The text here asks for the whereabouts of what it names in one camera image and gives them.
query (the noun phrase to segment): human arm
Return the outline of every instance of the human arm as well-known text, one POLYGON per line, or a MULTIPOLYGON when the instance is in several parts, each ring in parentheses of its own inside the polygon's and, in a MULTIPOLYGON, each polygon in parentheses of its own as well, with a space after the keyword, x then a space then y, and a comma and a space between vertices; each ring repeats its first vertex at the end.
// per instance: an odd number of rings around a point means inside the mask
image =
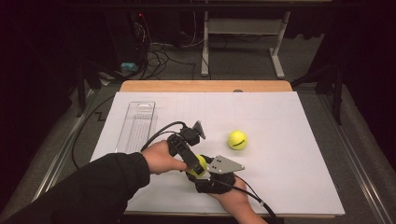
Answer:
POLYGON ((143 153, 111 153, 71 174, 4 223, 116 223, 150 174, 186 171, 166 142, 143 153))
MULTIPOLYGON (((246 184, 239 178, 235 179, 236 187, 246 190, 246 184)), ((246 193, 232 189, 223 194, 209 194, 217 199, 226 212, 232 215, 239 224, 266 224, 251 207, 246 193)))

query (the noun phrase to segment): table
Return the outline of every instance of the table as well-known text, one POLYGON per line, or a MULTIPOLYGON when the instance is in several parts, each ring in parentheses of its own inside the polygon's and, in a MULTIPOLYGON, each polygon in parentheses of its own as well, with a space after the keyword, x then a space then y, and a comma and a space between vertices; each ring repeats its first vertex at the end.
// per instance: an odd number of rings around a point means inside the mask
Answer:
MULTIPOLYGON (((175 119, 191 126, 201 116, 206 140, 191 150, 213 157, 218 152, 244 164, 247 169, 239 175, 278 217, 345 213, 297 93, 288 82, 127 81, 114 99, 92 160, 114 152, 128 103, 147 100, 158 106, 157 130, 175 119), (228 122, 232 116, 237 119, 228 122), (228 149, 222 141, 226 131, 236 127, 249 136, 247 148, 241 151, 228 149)), ((251 203, 257 213, 267 215, 257 202, 251 203)), ((151 184, 129 201, 126 214, 227 216, 213 199, 196 193, 179 172, 154 175, 151 184)))
MULTIPOLYGON (((331 2, 332 0, 297 0, 294 2, 331 2)), ((234 2, 233 0, 220 0, 220 2, 234 2)), ((247 0, 243 2, 291 2, 289 0, 247 0)), ((247 20, 247 19, 209 19, 209 13, 205 12, 204 18, 204 46, 202 51, 201 75, 209 75, 209 34, 245 34, 245 35, 277 35, 277 40, 273 48, 269 48, 272 63, 276 76, 279 79, 285 78, 282 65, 277 56, 288 26, 290 11, 286 11, 283 18, 278 20, 247 20)))

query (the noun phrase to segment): wooden table edge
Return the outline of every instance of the wooden table edge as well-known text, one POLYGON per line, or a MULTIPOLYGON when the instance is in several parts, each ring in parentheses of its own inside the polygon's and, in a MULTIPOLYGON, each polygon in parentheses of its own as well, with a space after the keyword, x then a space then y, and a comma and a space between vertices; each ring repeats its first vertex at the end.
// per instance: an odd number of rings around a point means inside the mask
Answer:
POLYGON ((266 92, 292 91, 285 80, 128 80, 120 91, 148 92, 266 92))

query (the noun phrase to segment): floor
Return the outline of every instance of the floor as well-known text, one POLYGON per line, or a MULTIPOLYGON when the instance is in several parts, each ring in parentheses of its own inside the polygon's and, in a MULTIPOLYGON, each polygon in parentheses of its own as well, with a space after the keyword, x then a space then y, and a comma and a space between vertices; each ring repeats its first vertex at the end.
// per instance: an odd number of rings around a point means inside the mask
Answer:
MULTIPOLYGON (((309 40, 298 36, 285 39, 279 51, 287 81, 306 74, 315 56, 321 37, 309 40)), ((275 70, 268 49, 275 44, 274 36, 210 36, 209 77, 201 77, 199 40, 195 46, 186 40, 186 47, 174 48, 162 43, 153 44, 148 53, 148 79, 252 79, 275 80, 275 70)), ((73 104, 53 126, 51 133, 37 152, 25 177, 16 189, 0 220, 33 200, 57 181, 76 170, 75 163, 83 165, 90 160, 97 139, 111 107, 112 96, 120 88, 116 80, 103 80, 99 91, 87 96, 88 106, 77 118, 77 92, 70 98, 73 104)), ((343 88, 341 108, 342 125, 336 124, 331 114, 332 96, 317 95, 315 83, 305 83, 296 88, 305 114, 317 139, 320 151, 329 168, 346 215, 330 218, 284 218, 284 223, 393 223, 396 215, 396 174, 377 146, 367 124, 343 88)), ((178 223, 197 223, 202 220, 179 219, 178 223)))

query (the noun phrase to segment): human hand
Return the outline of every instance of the human hand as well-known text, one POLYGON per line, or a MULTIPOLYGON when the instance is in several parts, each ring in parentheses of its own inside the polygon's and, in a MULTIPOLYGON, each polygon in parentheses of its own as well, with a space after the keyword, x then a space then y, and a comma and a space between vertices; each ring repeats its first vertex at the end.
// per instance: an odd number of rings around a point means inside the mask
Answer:
MULTIPOLYGON (((240 179, 235 179, 235 187, 247 189, 246 184, 240 179)), ((248 195, 236 189, 223 194, 209 194, 212 198, 217 199, 226 212, 232 215, 239 224, 263 224, 267 223, 257 215, 248 201, 248 195)))
POLYGON ((164 140, 147 147, 142 155, 148 162, 148 168, 152 174, 160 175, 171 170, 189 170, 184 161, 178 161, 169 154, 168 144, 164 140))

